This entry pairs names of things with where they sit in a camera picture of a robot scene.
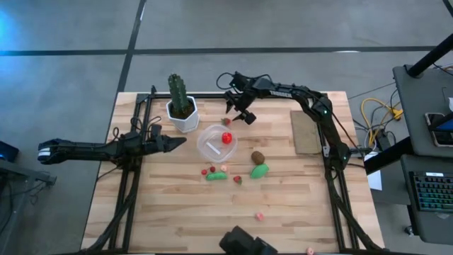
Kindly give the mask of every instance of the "clear plastic bowl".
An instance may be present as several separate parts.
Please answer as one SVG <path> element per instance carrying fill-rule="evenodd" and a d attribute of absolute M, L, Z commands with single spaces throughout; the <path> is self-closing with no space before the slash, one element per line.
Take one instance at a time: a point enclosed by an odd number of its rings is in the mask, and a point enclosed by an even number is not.
<path fill-rule="evenodd" d="M 222 134 L 230 132 L 233 140 L 229 144 L 222 142 Z M 233 156 L 238 147 L 238 138 L 223 125 L 211 125 L 198 137 L 197 148 L 200 153 L 211 162 L 222 163 Z"/>

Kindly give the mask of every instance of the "gray floor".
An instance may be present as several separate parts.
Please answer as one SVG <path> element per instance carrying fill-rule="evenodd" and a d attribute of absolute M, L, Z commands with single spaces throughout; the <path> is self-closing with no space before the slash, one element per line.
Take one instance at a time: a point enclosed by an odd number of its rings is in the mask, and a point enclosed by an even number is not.
<path fill-rule="evenodd" d="M 5 0 L 0 2 L 2 50 L 127 49 L 139 0 Z M 442 0 L 148 0 L 137 49 L 215 47 L 431 46 L 452 31 Z M 136 55 L 125 91 L 167 91 L 180 74 L 190 91 L 216 91 L 222 72 L 270 74 L 275 81 L 354 96 L 393 81 L 391 68 L 426 52 Z M 124 55 L 0 57 L 0 140 L 21 150 L 18 163 L 51 171 L 56 185 L 28 205 L 17 254 L 55 254 L 80 247 L 99 163 L 38 164 L 39 142 L 60 137 L 102 142 L 108 129 Z M 453 54 L 439 64 L 453 63 Z M 388 101 L 395 86 L 350 100 L 363 123 L 364 98 Z M 366 113 L 375 107 L 370 103 Z M 384 111 L 374 119 L 379 121 Z M 388 130 L 407 136 L 404 119 Z M 357 131 L 359 141 L 365 134 Z M 392 251 L 453 254 L 402 229 L 401 205 L 376 203 Z"/>

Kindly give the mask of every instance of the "butcher block tabletop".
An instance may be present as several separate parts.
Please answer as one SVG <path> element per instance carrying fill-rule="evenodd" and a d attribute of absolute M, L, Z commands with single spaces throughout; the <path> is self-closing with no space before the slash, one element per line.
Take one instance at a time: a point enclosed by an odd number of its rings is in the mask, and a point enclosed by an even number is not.
<path fill-rule="evenodd" d="M 334 113 L 357 142 L 346 92 L 327 94 Z M 130 131 L 136 96 L 137 93 L 118 94 L 108 141 L 113 139 L 114 127 L 120 133 Z M 315 252 L 338 251 L 322 156 L 297 155 L 294 151 L 289 112 L 301 111 L 296 101 L 256 99 L 248 108 L 256 115 L 256 121 L 252 125 L 234 121 L 229 126 L 238 137 L 237 151 L 223 163 L 228 166 L 229 178 L 206 181 L 201 171 L 211 164 L 198 152 L 197 138 L 205 128 L 220 124 L 222 118 L 233 119 L 237 113 L 231 110 L 225 114 L 224 99 L 196 98 L 198 129 L 182 134 L 167 117 L 168 100 L 153 99 L 150 118 L 161 116 L 162 134 L 187 137 L 187 142 L 172 152 L 144 157 L 129 252 L 224 253 L 219 241 L 237 225 L 279 253 L 304 253 L 307 247 Z M 341 139 L 351 147 L 336 125 Z M 251 153 L 256 150 L 264 154 L 270 170 L 263 178 L 250 179 L 254 167 Z M 360 164 L 354 159 L 351 162 Z M 219 169 L 221 164 L 213 166 Z M 99 175 L 113 168 L 113 164 L 103 162 Z M 242 177 L 241 185 L 233 181 L 238 175 Z M 372 240 L 384 247 L 365 170 L 348 166 L 345 178 L 353 215 Z M 92 245 L 111 221 L 120 179 L 121 170 L 114 170 L 97 182 L 81 248 Z M 262 213 L 264 220 L 257 220 L 256 213 Z M 119 244 L 124 223 L 125 217 L 120 225 Z M 344 218 L 342 226 L 350 247 Z"/>

